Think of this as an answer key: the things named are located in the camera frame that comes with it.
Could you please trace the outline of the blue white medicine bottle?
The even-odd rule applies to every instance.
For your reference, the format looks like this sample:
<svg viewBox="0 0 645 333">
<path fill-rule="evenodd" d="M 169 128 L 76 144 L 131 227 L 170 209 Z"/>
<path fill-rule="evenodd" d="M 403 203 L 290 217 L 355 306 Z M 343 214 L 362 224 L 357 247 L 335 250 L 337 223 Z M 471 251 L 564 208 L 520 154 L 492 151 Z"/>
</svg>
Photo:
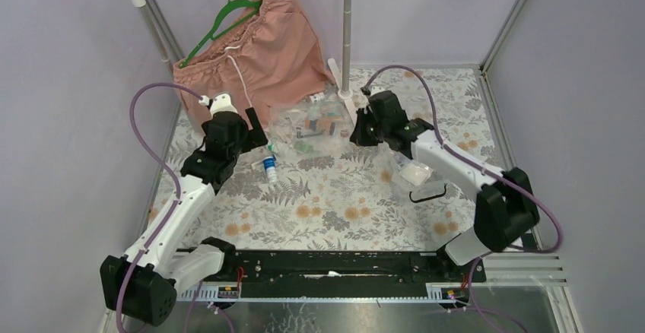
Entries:
<svg viewBox="0 0 645 333">
<path fill-rule="evenodd" d="M 277 173 L 275 161 L 276 159 L 274 156 L 268 156 L 262 160 L 262 165 L 263 165 L 267 180 L 270 184 L 274 184 L 278 181 L 278 173 Z"/>
</svg>

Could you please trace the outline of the green small medicine box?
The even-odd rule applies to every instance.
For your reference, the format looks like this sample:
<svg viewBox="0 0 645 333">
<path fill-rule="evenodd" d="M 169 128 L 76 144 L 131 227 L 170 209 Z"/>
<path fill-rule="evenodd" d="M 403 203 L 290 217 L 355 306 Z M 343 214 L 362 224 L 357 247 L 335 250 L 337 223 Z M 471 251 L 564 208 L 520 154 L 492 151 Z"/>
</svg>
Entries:
<svg viewBox="0 0 645 333">
<path fill-rule="evenodd" d="M 300 152 L 302 154 L 311 154 L 313 153 L 313 146 L 305 141 L 295 141 L 293 144 L 293 147 L 295 151 Z"/>
</svg>

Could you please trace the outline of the brown medicine bottle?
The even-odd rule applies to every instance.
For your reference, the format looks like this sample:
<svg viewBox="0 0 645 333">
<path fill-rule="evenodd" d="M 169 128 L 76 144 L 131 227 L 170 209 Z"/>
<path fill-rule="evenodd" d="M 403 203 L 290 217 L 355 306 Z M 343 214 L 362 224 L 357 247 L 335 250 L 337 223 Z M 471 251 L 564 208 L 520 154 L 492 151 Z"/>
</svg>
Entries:
<svg viewBox="0 0 645 333">
<path fill-rule="evenodd" d="M 305 129 L 322 135 L 334 135 L 336 121 L 333 119 L 319 118 L 305 121 Z"/>
</svg>

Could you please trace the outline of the white gauze pack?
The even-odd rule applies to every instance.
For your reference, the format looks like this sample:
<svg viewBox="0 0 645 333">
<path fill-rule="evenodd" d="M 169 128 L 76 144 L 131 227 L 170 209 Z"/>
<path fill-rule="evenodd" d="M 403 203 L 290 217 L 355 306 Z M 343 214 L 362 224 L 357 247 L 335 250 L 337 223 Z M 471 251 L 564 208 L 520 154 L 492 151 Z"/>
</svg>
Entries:
<svg viewBox="0 0 645 333">
<path fill-rule="evenodd" d="M 432 170 L 416 163 L 407 163 L 397 171 L 396 182 L 404 188 L 423 185 L 431 177 Z"/>
</svg>

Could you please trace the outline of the clear plastic kit box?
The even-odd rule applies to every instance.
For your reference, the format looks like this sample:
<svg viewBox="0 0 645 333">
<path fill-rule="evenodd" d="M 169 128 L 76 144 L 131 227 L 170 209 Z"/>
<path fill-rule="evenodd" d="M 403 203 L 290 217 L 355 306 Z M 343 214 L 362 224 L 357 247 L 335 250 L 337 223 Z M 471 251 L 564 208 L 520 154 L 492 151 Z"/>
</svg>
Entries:
<svg viewBox="0 0 645 333">
<path fill-rule="evenodd" d="M 411 205 L 446 196 L 448 181 L 437 171 L 392 151 L 387 144 L 379 144 L 377 150 L 379 161 L 390 175 L 389 184 L 396 201 Z"/>
</svg>

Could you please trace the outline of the clear zip bag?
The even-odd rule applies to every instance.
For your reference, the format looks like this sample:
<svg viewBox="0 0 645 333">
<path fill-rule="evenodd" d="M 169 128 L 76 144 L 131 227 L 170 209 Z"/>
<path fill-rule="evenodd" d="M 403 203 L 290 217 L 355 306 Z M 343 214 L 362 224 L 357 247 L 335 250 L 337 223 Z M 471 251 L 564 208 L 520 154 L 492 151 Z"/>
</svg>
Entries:
<svg viewBox="0 0 645 333">
<path fill-rule="evenodd" d="M 351 127 L 342 101 L 324 97 L 272 110 L 268 135 L 272 150 L 280 155 L 315 157 L 340 151 Z"/>
</svg>

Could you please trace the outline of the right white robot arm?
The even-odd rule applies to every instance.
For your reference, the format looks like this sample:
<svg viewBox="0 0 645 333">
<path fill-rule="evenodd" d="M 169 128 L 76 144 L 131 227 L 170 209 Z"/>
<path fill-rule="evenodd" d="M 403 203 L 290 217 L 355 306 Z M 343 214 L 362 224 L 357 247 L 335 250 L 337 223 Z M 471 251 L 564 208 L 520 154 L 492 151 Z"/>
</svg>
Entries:
<svg viewBox="0 0 645 333">
<path fill-rule="evenodd" d="M 475 258 L 504 251 L 540 220 L 524 171 L 481 162 L 444 141 L 435 125 L 409 119 L 389 90 L 357 110 L 350 141 L 359 147 L 387 144 L 445 176 L 475 203 L 473 225 L 437 250 L 437 273 L 446 281 L 457 280 Z"/>
</svg>

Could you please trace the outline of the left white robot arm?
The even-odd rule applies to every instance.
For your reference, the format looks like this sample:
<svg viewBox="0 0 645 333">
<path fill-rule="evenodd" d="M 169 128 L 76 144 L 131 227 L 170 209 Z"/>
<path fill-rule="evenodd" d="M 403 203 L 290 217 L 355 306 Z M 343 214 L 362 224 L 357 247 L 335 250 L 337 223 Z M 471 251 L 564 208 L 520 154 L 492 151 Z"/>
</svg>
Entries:
<svg viewBox="0 0 645 333">
<path fill-rule="evenodd" d="M 177 297 L 198 281 L 210 275 L 225 281 L 234 275 L 234 246 L 221 239 L 209 237 L 188 255 L 173 257 L 193 221 L 232 176 L 240 155 L 268 143 L 255 109 L 245 113 L 218 110 L 203 123 L 202 146 L 173 177 L 175 199 L 123 256 L 105 258 L 100 278 L 107 309 L 157 327 L 167 319 Z"/>
</svg>

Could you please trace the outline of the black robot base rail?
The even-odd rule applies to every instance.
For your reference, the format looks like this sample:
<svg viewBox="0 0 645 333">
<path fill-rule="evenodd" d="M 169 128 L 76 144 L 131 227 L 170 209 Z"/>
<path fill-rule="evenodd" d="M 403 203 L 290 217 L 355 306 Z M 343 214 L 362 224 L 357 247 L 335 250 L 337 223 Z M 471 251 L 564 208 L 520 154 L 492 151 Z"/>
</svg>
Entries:
<svg viewBox="0 0 645 333">
<path fill-rule="evenodd" d="M 238 250 L 208 283 L 246 299 L 428 298 L 429 288 L 487 280 L 483 264 L 450 267 L 433 252 Z"/>
</svg>

